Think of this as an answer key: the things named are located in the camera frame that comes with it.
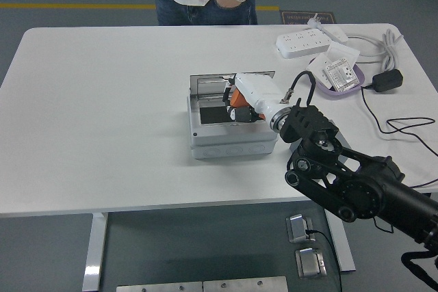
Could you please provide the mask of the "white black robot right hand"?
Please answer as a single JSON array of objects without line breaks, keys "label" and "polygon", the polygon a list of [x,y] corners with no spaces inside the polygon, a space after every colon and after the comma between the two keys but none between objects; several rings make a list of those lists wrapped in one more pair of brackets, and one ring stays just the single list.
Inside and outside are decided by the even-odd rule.
[{"label": "white black robot right hand", "polygon": [[270,75],[237,73],[226,82],[222,101],[232,121],[265,120],[275,130],[289,113],[289,107],[281,103],[282,98],[282,91]]}]

